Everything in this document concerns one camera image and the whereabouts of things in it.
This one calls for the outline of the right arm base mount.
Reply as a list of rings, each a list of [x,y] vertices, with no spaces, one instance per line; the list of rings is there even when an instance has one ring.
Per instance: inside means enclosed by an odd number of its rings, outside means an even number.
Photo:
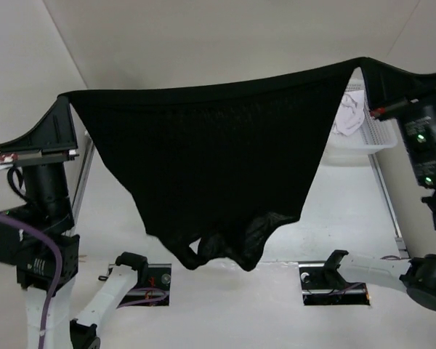
[[[326,271],[323,262],[298,264],[302,301],[306,306],[370,305],[366,284],[345,281]]]

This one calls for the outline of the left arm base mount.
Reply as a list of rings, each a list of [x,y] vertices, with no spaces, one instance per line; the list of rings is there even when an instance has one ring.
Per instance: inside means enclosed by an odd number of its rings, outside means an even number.
[[[111,264],[98,280],[105,282],[101,291],[119,301],[118,308],[169,305],[170,264],[145,263],[137,270],[128,265]]]

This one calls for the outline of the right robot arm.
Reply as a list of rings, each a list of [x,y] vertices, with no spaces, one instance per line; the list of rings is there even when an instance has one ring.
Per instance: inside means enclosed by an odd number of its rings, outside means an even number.
[[[416,182],[432,191],[422,202],[432,213],[436,231],[436,87],[413,91],[375,107],[371,115],[380,121],[397,121]],[[422,307],[436,311],[436,254],[387,260],[335,250],[322,273],[330,287],[355,282],[375,284],[403,292]]]

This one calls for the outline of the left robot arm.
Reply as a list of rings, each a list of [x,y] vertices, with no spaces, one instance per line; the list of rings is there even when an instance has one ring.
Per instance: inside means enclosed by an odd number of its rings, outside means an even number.
[[[23,136],[0,144],[0,169],[23,204],[0,211],[0,263],[15,267],[25,295],[29,348],[98,348],[102,326],[132,289],[148,283],[148,261],[125,252],[92,301],[69,316],[80,238],[64,164],[77,155],[66,97]]]

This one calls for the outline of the black tank top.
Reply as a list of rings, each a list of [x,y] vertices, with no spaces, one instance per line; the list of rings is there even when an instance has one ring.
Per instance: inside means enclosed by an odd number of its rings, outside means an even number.
[[[66,92],[146,233],[187,268],[228,258],[253,270],[297,222],[354,70],[372,108],[436,86],[436,73],[367,57],[199,87]]]

